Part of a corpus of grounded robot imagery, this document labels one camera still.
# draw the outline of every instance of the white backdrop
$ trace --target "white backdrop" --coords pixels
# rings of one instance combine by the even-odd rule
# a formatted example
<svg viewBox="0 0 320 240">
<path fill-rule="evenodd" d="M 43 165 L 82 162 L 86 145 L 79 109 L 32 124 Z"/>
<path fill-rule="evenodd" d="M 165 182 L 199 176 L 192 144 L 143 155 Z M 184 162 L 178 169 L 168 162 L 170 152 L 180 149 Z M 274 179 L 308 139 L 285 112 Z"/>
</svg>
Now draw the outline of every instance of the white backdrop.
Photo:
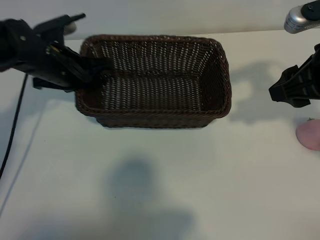
<svg viewBox="0 0 320 240">
<path fill-rule="evenodd" d="M 304 0 L 3 0 L 0 18 L 31 26 L 86 13 L 69 39 L 92 34 L 205 34 L 279 30 Z"/>
</svg>

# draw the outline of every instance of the wicker basket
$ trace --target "wicker basket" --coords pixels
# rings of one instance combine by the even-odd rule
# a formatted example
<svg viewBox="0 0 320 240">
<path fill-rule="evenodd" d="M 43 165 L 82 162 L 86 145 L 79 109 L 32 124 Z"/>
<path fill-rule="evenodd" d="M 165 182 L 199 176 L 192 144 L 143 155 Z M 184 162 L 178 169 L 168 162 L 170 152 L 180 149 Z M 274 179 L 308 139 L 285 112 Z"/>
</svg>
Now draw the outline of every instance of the wicker basket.
<svg viewBox="0 0 320 240">
<path fill-rule="evenodd" d="M 76 92 L 77 109 L 105 127 L 201 128 L 230 111 L 229 65 L 213 39 L 97 35 L 80 54 L 113 62 L 100 88 Z"/>
</svg>

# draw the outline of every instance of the pink object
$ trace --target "pink object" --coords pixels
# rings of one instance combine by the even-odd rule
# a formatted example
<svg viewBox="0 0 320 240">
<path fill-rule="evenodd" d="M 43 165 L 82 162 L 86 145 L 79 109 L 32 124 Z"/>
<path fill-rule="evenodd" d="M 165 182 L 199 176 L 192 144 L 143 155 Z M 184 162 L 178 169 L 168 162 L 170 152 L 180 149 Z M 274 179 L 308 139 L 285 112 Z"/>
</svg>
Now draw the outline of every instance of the pink object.
<svg viewBox="0 0 320 240">
<path fill-rule="evenodd" d="M 306 148 L 320 151 L 320 119 L 312 119 L 298 126 L 296 137 Z"/>
</svg>

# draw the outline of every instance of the black cable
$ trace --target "black cable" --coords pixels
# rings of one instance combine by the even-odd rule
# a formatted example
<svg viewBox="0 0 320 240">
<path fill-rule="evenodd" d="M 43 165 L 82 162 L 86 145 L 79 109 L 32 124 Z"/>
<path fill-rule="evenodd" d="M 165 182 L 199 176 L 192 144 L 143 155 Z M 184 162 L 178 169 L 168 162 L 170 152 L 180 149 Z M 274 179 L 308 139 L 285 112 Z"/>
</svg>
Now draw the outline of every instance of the black cable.
<svg viewBox="0 0 320 240">
<path fill-rule="evenodd" d="M 15 114 L 14 114 L 14 119 L 13 119 L 13 123 L 12 123 L 12 128 L 11 128 L 11 133 L 10 133 L 8 146 L 6 147 L 5 156 L 4 156 L 4 159 L 3 159 L 3 162 L 2 162 L 2 165 L 1 165 L 1 169 L 0 169 L 0 179 L 2 177 L 2 174 L 4 173 L 5 166 L 6 166 L 6 163 L 7 163 L 8 157 L 9 157 L 9 153 L 10 153 L 10 150 L 11 150 L 12 141 L 14 139 L 15 130 L 16 130 L 17 121 L 18 121 L 18 116 L 19 116 L 20 107 L 21 107 L 21 102 L 22 102 L 22 98 L 24 96 L 27 79 L 28 79 L 28 74 L 25 74 L 24 75 L 24 79 L 23 79 L 23 83 L 22 83 L 22 87 L 21 87 L 21 90 L 20 90 L 19 100 L 18 100 L 18 103 L 16 105 L 16 110 L 15 110 Z"/>
</svg>

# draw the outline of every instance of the white table surface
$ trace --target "white table surface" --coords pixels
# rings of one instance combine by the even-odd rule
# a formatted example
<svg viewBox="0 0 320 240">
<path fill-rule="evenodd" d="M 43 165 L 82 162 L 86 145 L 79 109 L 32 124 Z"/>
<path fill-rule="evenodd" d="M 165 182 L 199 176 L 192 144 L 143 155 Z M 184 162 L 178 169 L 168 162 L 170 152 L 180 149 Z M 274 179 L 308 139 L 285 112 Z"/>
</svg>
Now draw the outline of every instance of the white table surface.
<svg viewBox="0 0 320 240">
<path fill-rule="evenodd" d="M 203 129 L 103 128 L 73 93 L 29 80 L 0 181 L 1 240 L 319 240 L 320 153 L 295 129 L 320 101 L 293 108 L 268 88 L 320 30 L 203 36 L 221 42 L 232 84 L 230 114 Z M 0 159 L 22 79 L 0 74 Z"/>
</svg>

